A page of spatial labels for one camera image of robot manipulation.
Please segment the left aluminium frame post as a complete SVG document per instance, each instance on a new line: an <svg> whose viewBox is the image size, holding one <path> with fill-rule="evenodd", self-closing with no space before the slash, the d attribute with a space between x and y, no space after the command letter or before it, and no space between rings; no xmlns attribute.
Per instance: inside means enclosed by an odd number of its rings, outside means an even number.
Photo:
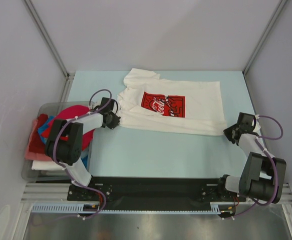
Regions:
<svg viewBox="0 0 292 240"><path fill-rule="evenodd" d="M46 47L48 48L53 60L57 64L58 69L64 77L64 84L62 92L59 98L59 102L66 102L68 100L69 92L71 89L72 82L74 80L75 73L69 72L55 46L53 40L50 37L50 34L47 31L38 11L35 8L35 5L32 0L22 0L26 10L28 11L32 21L34 22L39 34L41 35Z"/></svg>

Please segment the aluminium frame post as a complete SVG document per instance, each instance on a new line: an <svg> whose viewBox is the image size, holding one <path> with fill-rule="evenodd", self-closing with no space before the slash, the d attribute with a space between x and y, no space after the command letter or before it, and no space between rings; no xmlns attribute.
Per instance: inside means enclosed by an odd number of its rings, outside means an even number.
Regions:
<svg viewBox="0 0 292 240"><path fill-rule="evenodd" d="M288 5L290 1L289 0L280 0L272 13L269 21L266 24L266 27L264 28L257 45L255 46L253 52L251 53L242 73L243 76L246 77L249 70L251 69L252 65L254 64L257 56L259 55L260 51L262 50L264 44L266 43L268 37L270 36L271 32L273 31L275 25L279 21L281 15L283 14L286 6Z"/></svg>
<svg viewBox="0 0 292 240"><path fill-rule="evenodd" d="M48 48L53 60L57 64L58 69L64 77L64 84L62 92L59 98L59 102L66 102L68 100L69 92L71 89L72 82L74 80L75 73L69 72L55 46L53 40L50 37L50 34L47 31L38 11L35 8L35 5L32 0L22 0L26 10L28 11L32 21L34 22L39 34L41 35L46 47Z"/></svg>

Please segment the clear plastic bin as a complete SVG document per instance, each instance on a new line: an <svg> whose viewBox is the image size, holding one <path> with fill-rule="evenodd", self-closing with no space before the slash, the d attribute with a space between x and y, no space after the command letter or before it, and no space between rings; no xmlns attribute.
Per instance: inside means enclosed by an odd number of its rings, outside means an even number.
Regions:
<svg viewBox="0 0 292 240"><path fill-rule="evenodd" d="M53 102L42 105L39 109L40 114L56 116L62 110L74 105L88 105L88 101L70 101L70 102ZM26 159L23 164L21 176L29 183L48 182L48 181L68 181L66 173L63 170L32 170L33 161Z"/></svg>

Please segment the right aluminium frame post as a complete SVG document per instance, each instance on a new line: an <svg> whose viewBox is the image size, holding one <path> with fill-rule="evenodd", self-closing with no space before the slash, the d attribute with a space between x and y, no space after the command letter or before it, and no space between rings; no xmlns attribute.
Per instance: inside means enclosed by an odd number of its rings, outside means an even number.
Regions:
<svg viewBox="0 0 292 240"><path fill-rule="evenodd" d="M269 21L266 24L266 27L264 28L257 45L255 46L253 52L251 53L242 73L243 76L246 77L249 70L251 69L252 65L254 64L257 56L259 55L260 51L262 50L264 44L266 43L268 37L270 36L271 32L273 31L275 25L279 21L281 15L283 14L286 6L288 5L290 1L289 0L280 0L272 13Z"/></svg>

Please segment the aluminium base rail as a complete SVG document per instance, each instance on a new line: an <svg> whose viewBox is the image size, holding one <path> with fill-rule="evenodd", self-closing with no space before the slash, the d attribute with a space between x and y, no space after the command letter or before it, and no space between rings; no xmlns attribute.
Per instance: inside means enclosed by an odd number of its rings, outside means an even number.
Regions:
<svg viewBox="0 0 292 240"><path fill-rule="evenodd" d="M104 212L89 220L66 213L68 184L29 183L22 196L24 240L292 240L292 195L285 186L282 202L256 206L221 219L208 212L135 213Z"/></svg>

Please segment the dark red folded t-shirt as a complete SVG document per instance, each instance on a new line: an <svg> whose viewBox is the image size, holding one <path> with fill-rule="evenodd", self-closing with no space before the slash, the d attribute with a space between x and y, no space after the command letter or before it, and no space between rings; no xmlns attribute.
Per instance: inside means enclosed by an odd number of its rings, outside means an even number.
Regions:
<svg viewBox="0 0 292 240"><path fill-rule="evenodd" d="M48 119L48 115L40 114L37 118L38 123L35 128L35 134L30 143L30 151L39 154L45 154L45 143L41 141L40 135L38 134L38 128L41 127Z"/></svg>

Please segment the white folded t-shirt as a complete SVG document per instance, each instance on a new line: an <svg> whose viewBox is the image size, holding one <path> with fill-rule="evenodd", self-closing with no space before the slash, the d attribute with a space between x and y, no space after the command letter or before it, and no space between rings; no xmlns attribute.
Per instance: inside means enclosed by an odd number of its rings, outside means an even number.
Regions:
<svg viewBox="0 0 292 240"><path fill-rule="evenodd" d="M54 161L38 161L32 163L32 170L36 171L62 171L64 168Z"/></svg>

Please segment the blue t-shirt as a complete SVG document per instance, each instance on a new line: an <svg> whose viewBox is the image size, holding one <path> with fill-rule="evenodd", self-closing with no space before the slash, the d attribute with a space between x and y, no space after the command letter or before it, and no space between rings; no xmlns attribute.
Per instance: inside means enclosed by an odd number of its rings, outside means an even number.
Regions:
<svg viewBox="0 0 292 240"><path fill-rule="evenodd" d="M50 116L48 117L47 121L41 126L38 128L38 134L40 135L45 129L48 128L48 124L53 120L54 116ZM42 136L40 136L41 138L41 141L43 143L46 143L47 139L46 138L43 138ZM88 147L86 149L84 149L81 153L81 160L85 166L85 168L87 168L87 165L88 165Z"/></svg>

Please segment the magenta t-shirt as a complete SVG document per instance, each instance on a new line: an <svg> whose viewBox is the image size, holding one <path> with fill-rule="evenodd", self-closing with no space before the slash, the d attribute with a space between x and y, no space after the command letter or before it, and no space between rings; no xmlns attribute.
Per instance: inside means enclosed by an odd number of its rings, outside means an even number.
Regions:
<svg viewBox="0 0 292 240"><path fill-rule="evenodd" d="M72 119L75 116L81 116L86 114L89 111L89 108L84 105L73 105L70 106L64 110L62 110L56 117L54 117L54 120L57 119L62 119L62 120L67 120L67 119ZM93 132L94 130L91 130L85 134L83 134L82 137L82 150L86 149L90 143L90 141L93 138Z"/></svg>

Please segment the pink folded t-shirt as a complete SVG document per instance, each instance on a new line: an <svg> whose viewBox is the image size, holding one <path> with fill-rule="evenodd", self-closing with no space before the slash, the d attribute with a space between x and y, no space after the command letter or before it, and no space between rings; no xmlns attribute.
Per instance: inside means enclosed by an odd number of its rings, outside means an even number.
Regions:
<svg viewBox="0 0 292 240"><path fill-rule="evenodd" d="M25 150L25 159L26 160L33 160L33 161L41 161L41 162L52 162L53 160L50 157L46 156L45 154L35 153L35 152L30 151L30 143L31 143L31 140L35 134L35 128L37 126L37 123L38 123L37 119L34 119L32 122L32 131L30 133L28 144L27 144L27 147Z"/></svg>

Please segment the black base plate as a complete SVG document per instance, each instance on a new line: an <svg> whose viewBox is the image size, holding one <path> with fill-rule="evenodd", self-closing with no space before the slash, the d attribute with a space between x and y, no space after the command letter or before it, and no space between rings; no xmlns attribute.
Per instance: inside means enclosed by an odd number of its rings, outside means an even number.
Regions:
<svg viewBox="0 0 292 240"><path fill-rule="evenodd" d="M93 177L89 188L73 184L69 201L92 202L105 195L111 209L206 210L213 202L244 202L236 193L217 192L217 178Z"/></svg>

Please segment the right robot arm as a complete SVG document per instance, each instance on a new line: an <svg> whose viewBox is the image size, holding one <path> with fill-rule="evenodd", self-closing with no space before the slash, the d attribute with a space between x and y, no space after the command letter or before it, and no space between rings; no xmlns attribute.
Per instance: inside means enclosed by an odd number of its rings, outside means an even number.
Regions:
<svg viewBox="0 0 292 240"><path fill-rule="evenodd" d="M279 137L265 137L256 132L259 118L273 120L280 128ZM240 177L225 174L218 181L217 196L227 201L234 194L252 199L260 206L276 204L282 194L286 161L275 157L262 140L279 140L283 136L280 123L269 116L239 113L237 122L223 131L232 144L237 145L247 156Z"/></svg>

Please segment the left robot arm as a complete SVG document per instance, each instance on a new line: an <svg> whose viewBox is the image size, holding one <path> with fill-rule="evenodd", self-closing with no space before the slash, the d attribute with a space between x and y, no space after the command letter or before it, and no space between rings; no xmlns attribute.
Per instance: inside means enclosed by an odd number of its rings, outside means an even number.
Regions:
<svg viewBox="0 0 292 240"><path fill-rule="evenodd" d="M92 176L82 162L82 150L90 144L95 129L112 130L119 125L118 109L116 100L103 97L95 106L66 108L48 128L45 154L65 170L72 184L79 186L79 195L86 200L95 196L96 187L90 184Z"/></svg>

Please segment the white t-shirt with red print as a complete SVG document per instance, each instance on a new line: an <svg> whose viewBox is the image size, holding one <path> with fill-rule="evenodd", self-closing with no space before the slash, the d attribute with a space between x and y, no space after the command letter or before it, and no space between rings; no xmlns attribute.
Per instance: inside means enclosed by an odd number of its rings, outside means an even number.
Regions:
<svg viewBox="0 0 292 240"><path fill-rule="evenodd" d="M227 127L218 81L175 81L133 68L118 94L125 128L220 136Z"/></svg>

